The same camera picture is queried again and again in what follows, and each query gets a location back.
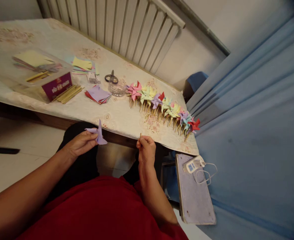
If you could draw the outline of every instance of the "hand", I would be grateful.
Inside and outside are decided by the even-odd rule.
[[[153,139],[149,136],[141,136],[136,147],[139,148],[139,163],[153,167],[156,153],[156,144]]]
[[[98,134],[91,133],[89,131],[84,131],[74,137],[70,142],[68,142],[62,150],[71,154],[72,157],[77,158],[78,156],[88,152],[94,146],[98,145],[96,138]]]

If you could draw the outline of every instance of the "pipe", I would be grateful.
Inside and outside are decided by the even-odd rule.
[[[216,37],[216,35],[210,30],[209,27],[195,14],[195,12],[184,2],[184,0],[172,0],[179,9],[186,14],[186,16],[200,29],[216,46],[220,51],[228,56],[230,54],[229,49]]]

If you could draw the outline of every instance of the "person's left hand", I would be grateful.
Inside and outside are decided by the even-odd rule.
[[[77,158],[78,156],[88,152],[94,146],[98,145],[96,138],[98,134],[91,133],[89,131],[84,131],[74,137],[70,142],[68,142],[62,150],[71,154],[72,157]]]

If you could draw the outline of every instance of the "scissors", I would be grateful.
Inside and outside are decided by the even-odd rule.
[[[113,84],[117,84],[118,83],[118,78],[115,77],[115,75],[113,74],[113,70],[111,72],[111,74],[109,75],[106,75],[104,77],[104,79],[107,81],[107,82],[112,82]]]

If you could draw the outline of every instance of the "knee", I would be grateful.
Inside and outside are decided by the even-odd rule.
[[[77,122],[72,124],[68,129],[66,130],[65,134],[71,133],[72,135],[76,136],[83,132],[85,128],[98,128],[96,125],[88,122]]]

